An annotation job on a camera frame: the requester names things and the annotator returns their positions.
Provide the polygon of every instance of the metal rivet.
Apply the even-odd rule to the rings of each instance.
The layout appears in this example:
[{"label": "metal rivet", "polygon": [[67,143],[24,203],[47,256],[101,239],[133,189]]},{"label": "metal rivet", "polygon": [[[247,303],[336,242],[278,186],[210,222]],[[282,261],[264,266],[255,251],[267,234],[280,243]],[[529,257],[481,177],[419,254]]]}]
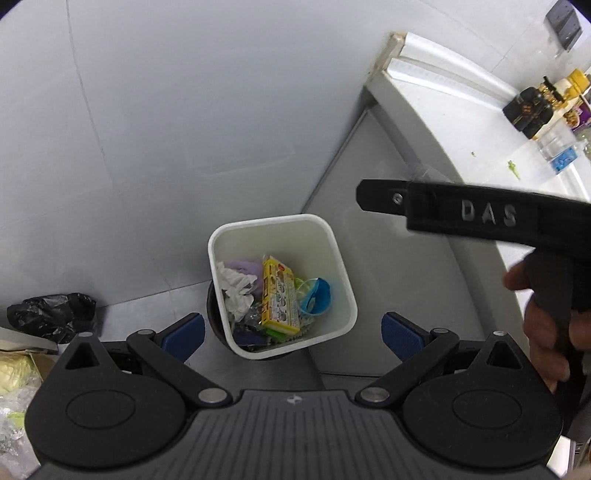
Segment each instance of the metal rivet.
[{"label": "metal rivet", "polygon": [[381,403],[389,397],[388,390],[382,387],[367,387],[361,391],[361,398],[371,403]]},{"label": "metal rivet", "polygon": [[210,403],[210,404],[214,404],[214,403],[220,403],[223,402],[224,400],[226,400],[226,398],[228,397],[228,394],[226,393],[225,390],[222,390],[221,388],[205,388],[204,390],[201,390],[201,392],[199,392],[199,400],[201,400],[204,403]]}]

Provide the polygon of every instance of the blue label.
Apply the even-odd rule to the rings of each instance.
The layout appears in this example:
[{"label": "blue label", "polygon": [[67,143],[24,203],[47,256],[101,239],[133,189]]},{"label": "blue label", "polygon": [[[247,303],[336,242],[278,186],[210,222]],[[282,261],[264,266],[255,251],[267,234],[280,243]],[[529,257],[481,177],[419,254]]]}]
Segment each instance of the blue label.
[{"label": "blue label", "polygon": [[560,155],[552,160],[551,165],[556,173],[563,171],[577,158],[577,152],[573,147],[567,148]]}]

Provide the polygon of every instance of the black garbage bag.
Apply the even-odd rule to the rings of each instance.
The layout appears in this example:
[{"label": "black garbage bag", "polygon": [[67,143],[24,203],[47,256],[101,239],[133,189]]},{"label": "black garbage bag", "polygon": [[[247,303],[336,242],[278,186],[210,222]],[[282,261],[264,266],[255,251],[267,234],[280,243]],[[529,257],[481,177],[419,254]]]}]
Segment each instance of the black garbage bag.
[{"label": "black garbage bag", "polygon": [[83,293],[48,295],[7,308],[10,325],[22,333],[69,343],[77,333],[96,327],[96,300]]}]

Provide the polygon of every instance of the white trash bin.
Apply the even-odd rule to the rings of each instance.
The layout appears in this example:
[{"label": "white trash bin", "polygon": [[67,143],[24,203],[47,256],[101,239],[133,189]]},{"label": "white trash bin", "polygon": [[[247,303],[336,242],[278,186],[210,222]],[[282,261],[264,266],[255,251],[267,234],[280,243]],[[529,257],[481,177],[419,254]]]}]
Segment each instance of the white trash bin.
[{"label": "white trash bin", "polygon": [[[322,218],[305,214],[228,223],[212,233],[207,251],[226,341],[237,355],[250,360],[282,355],[344,335],[355,325],[353,289],[335,236]],[[232,337],[216,264],[234,260],[262,263],[265,255],[283,262],[299,278],[324,278],[330,284],[332,304],[302,338],[247,352]]]}]

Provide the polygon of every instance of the snack bag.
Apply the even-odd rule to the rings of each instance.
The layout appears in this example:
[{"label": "snack bag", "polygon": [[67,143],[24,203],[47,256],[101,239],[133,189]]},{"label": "snack bag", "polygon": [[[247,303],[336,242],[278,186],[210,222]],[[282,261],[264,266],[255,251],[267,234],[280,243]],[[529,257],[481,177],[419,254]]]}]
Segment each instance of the snack bag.
[{"label": "snack bag", "polygon": [[273,257],[263,263],[263,295],[261,325],[276,332],[295,335],[300,331],[300,318],[289,267]]}]

